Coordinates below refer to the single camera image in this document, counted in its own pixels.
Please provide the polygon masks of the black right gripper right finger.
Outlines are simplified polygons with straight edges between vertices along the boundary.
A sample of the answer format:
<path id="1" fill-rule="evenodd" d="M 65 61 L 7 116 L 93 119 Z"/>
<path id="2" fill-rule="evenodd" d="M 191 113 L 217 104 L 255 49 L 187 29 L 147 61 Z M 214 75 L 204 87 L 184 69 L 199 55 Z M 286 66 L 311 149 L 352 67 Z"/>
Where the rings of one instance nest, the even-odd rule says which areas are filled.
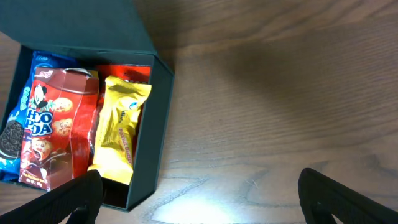
<path id="1" fill-rule="evenodd" d="M 397 212 L 339 182 L 304 168 L 298 179 L 300 206 L 310 224 L 397 223 Z"/>

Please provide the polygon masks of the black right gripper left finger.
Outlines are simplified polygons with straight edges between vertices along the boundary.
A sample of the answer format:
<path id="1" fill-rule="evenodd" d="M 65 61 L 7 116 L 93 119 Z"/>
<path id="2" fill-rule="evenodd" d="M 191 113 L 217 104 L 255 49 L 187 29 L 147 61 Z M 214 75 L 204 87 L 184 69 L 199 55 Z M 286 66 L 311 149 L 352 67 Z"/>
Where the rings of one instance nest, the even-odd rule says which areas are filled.
<path id="1" fill-rule="evenodd" d="M 100 173 L 91 170 L 19 208 L 1 215 L 1 223 L 94 224 L 103 201 Z"/>

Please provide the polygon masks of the red Meiji panda biscuit box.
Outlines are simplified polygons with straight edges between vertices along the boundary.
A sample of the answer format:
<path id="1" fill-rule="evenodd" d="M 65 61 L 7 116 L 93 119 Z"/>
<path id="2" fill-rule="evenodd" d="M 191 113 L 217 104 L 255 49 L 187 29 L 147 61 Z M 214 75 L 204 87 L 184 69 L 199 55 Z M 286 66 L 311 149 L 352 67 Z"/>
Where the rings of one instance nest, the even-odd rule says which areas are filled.
<path id="1" fill-rule="evenodd" d="M 35 70 L 25 117 L 19 182 L 50 191 L 87 171 L 99 88 L 94 70 Z"/>

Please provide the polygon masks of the blue Oreo cookie pack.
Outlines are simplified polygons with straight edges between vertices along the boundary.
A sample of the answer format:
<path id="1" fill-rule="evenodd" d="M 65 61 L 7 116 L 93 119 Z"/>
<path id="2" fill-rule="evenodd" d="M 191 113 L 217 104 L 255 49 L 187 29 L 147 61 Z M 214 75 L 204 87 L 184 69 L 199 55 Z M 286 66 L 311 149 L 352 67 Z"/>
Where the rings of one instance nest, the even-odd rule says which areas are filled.
<path id="1" fill-rule="evenodd" d="M 74 58 L 46 51 L 33 51 L 30 70 L 26 74 L 27 79 L 18 79 L 18 83 L 22 84 L 23 87 L 15 95 L 17 103 L 9 113 L 6 126 L 1 133 L 2 181 L 10 182 L 19 178 L 24 122 L 36 68 L 68 68 L 77 66 L 78 61 Z"/>

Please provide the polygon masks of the small yellow snack packet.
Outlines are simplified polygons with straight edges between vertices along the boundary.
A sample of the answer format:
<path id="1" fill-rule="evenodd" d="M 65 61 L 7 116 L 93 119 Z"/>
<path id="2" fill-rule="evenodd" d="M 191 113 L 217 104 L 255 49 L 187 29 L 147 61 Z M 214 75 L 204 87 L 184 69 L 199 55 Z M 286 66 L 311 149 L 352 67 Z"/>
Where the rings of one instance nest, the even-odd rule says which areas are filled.
<path id="1" fill-rule="evenodd" d="M 129 185 L 133 170 L 133 143 L 142 105 L 152 86 L 109 76 L 96 129 L 93 162 L 88 170 Z"/>

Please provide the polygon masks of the black gift box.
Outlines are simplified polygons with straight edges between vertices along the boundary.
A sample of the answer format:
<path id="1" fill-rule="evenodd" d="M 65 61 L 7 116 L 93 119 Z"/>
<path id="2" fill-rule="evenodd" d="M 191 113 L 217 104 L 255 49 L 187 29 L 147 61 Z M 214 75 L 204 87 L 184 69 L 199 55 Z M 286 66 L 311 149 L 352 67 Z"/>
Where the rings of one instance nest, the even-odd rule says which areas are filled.
<path id="1" fill-rule="evenodd" d="M 147 63 L 149 99 L 137 137 L 129 185 L 103 182 L 105 207 L 131 211 L 156 190 L 174 85 L 131 0 L 2 0 L 1 31 L 21 45 L 9 98 L 9 114 L 29 76 L 32 53 L 44 50 L 87 65 Z"/>

